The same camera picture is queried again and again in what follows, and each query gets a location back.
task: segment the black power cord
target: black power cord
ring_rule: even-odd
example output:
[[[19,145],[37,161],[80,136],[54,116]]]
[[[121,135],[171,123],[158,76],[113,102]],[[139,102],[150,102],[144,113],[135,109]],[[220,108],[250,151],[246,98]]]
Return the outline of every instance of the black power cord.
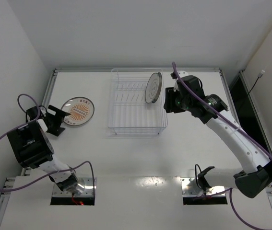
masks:
[[[197,173],[197,167],[199,168],[200,172],[202,172],[201,170],[201,167],[198,165],[198,164],[195,164],[194,166],[194,172],[195,172],[195,183],[197,184],[197,187],[199,189],[202,189],[200,186],[199,186],[199,182],[198,182],[198,173]]]
[[[252,88],[249,90],[249,92],[247,93],[247,95],[246,95],[245,97],[241,98],[241,99],[244,99],[244,101],[242,102],[241,106],[237,109],[237,113],[239,113],[239,111],[241,110],[241,108],[242,108],[243,105],[245,104],[245,102],[246,102],[248,96],[250,95],[251,91],[252,91],[253,88],[255,87],[257,81],[264,75],[264,73],[265,73],[265,71],[262,70],[262,71],[257,75],[257,79],[256,79],[256,81],[254,82]]]
[[[39,105],[39,108],[44,108],[45,112],[48,113],[48,111],[47,111],[47,109],[46,109],[46,107],[44,105]],[[26,123],[28,122],[27,111],[25,112],[25,122]]]
[[[241,108],[242,108],[243,105],[245,104],[245,102],[246,102],[248,96],[250,95],[251,91],[253,90],[253,88],[255,87],[255,85],[256,85],[256,83],[257,83],[257,81],[258,81],[259,79],[260,79],[260,78],[257,77],[257,79],[256,79],[255,83],[253,84],[252,88],[249,90],[249,92],[247,93],[247,95],[246,95],[244,98],[242,98],[242,99],[244,99],[244,100],[243,100],[241,106],[237,109],[237,113],[239,113],[239,111],[241,110]]]
[[[200,82],[201,89],[203,89],[203,83],[202,83],[202,81],[200,79],[199,79],[199,82]]]

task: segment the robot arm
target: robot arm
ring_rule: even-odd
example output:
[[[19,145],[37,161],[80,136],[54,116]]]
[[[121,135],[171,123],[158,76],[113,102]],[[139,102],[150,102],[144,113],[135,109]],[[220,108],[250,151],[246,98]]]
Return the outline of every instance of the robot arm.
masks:
[[[38,120],[33,120],[36,117],[36,107],[27,110],[27,114],[32,121],[28,122],[23,127],[18,128],[8,133],[8,139],[15,154],[18,163],[23,168],[41,169],[45,173],[58,171],[49,176],[61,191],[69,191],[72,194],[79,195],[84,191],[84,185],[78,182],[76,172],[68,170],[70,167],[62,163],[56,156],[45,132],[59,135],[64,128],[61,128],[61,122],[64,116],[69,115],[55,107],[49,107],[52,110],[57,110],[55,115],[41,113]]]
[[[222,139],[241,164],[240,169],[217,169],[214,166],[206,168],[198,174],[200,187],[204,190],[216,185],[238,188],[247,197],[254,198],[272,182],[272,162],[250,140],[237,132],[237,129],[242,130],[242,128],[220,97],[215,94],[205,96],[202,83],[197,77],[181,76],[182,72],[179,72],[179,75],[193,92],[237,127],[236,129],[230,127],[207,106],[190,95],[179,81],[174,87],[166,88],[164,105],[166,112],[191,112]]]

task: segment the mounting plate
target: mounting plate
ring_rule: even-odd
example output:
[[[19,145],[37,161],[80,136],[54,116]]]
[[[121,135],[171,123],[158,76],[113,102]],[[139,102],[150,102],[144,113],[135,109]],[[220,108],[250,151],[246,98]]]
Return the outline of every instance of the mounting plate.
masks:
[[[184,205],[227,204],[225,193],[209,198],[195,199],[196,197],[203,196],[204,192],[202,189],[198,188],[194,177],[181,177],[180,181],[182,186]],[[225,188],[223,186],[211,187],[206,191],[206,195],[210,196],[224,190]]]
[[[84,192],[81,195],[75,195],[74,197],[85,197],[93,198],[93,184],[92,177],[78,177],[78,180],[81,184],[84,184]],[[71,198],[72,193],[67,191],[61,191],[57,185],[54,184],[52,197],[69,197]]]

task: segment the wire dish rack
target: wire dish rack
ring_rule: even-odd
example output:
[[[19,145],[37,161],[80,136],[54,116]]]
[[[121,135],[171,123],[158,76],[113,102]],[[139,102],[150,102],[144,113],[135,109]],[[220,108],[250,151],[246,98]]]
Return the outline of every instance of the wire dish rack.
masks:
[[[165,90],[155,103],[145,102],[150,76],[162,69],[113,69],[108,110],[108,127],[113,136],[154,136],[168,125]]]

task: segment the purple cable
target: purple cable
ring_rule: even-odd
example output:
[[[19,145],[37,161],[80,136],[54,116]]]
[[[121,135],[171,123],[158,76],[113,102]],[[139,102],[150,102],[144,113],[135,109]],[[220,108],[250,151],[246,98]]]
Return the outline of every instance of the purple cable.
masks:
[[[21,104],[20,104],[20,97],[21,97],[21,96],[29,97],[29,98],[35,103],[35,105],[36,105],[36,107],[37,107],[37,109],[38,109],[38,114],[37,114],[37,116],[36,116],[36,118],[35,118],[34,120],[37,120],[37,119],[40,117],[40,114],[41,114],[39,105],[37,104],[37,102],[35,101],[35,99],[34,99],[33,97],[31,97],[31,96],[28,95],[28,94],[22,93],[22,94],[20,94],[20,95],[17,97],[17,103],[18,103],[19,107],[21,108],[21,110],[22,110],[23,112],[25,112],[25,110],[22,108],[22,106],[21,106]],[[26,125],[26,124],[27,124],[27,123],[24,123],[24,124],[22,124],[22,125],[19,125],[19,126],[13,128],[13,129],[11,129],[10,131],[4,133],[3,135],[0,136],[0,140],[3,139],[9,132],[14,131],[14,130],[16,130],[16,129],[18,129],[18,128],[24,126],[24,125]],[[0,188],[0,192],[3,193],[3,192],[13,192],[13,191],[21,190],[21,189],[23,189],[23,188],[26,188],[26,187],[28,187],[28,186],[30,186],[30,185],[32,185],[32,184],[34,184],[34,183],[36,183],[36,182],[42,180],[42,179],[45,178],[45,177],[48,177],[48,176],[52,175],[52,174],[59,173],[59,172],[61,173],[61,172],[73,171],[73,170],[78,169],[79,167],[81,167],[82,165],[84,165],[84,164],[86,164],[86,163],[88,163],[88,164],[90,165],[92,177],[94,178],[92,164],[91,164],[89,161],[84,161],[83,163],[79,164],[78,166],[76,166],[76,167],[74,167],[74,168],[65,169],[65,170],[61,170],[61,171],[50,172],[50,173],[48,173],[48,174],[46,174],[46,175],[44,175],[44,176],[41,176],[41,177],[37,178],[36,180],[34,180],[34,181],[32,181],[32,182],[30,182],[30,183],[28,183],[28,184],[25,184],[25,185],[23,185],[23,186],[20,186],[20,187],[18,187],[18,188],[11,188],[11,189],[2,189],[2,188]],[[94,196],[95,196],[95,182],[94,182],[94,180],[93,180],[93,194],[94,194]]]
[[[236,125],[233,124],[232,122],[230,122],[227,118],[225,118],[222,114],[220,114],[217,110],[215,110],[213,107],[211,107],[209,104],[207,104],[202,98],[200,98],[197,94],[195,94],[186,84],[185,82],[181,79],[181,77],[179,76],[177,69],[176,69],[176,64],[175,62],[172,62],[172,67],[173,67],[173,71],[175,73],[175,75],[177,76],[177,79],[180,81],[180,83],[185,87],[185,89],[193,96],[195,97],[198,101],[200,101],[203,105],[207,106],[208,108],[210,108],[216,115],[218,115],[219,117],[221,117],[226,123],[228,123],[228,125],[230,125],[231,127],[233,127],[234,129],[237,129]],[[242,131],[241,129],[238,129],[237,132],[239,132],[241,135],[243,135],[245,138],[249,139],[251,142],[253,142],[254,145],[256,145],[258,148],[260,148],[267,156],[268,158],[272,161],[272,155],[265,150],[259,143],[257,143],[252,137],[250,137],[247,133],[245,133],[244,131]],[[240,219],[245,225],[247,225],[248,227],[255,229],[255,230],[265,230],[265,229],[260,229],[257,228],[247,222],[245,222],[240,215],[237,213],[234,204],[233,204],[233,199],[232,199],[232,188],[230,189],[230,203],[231,203],[231,207],[233,209],[233,212],[236,214],[236,216],[238,217],[238,219]]]

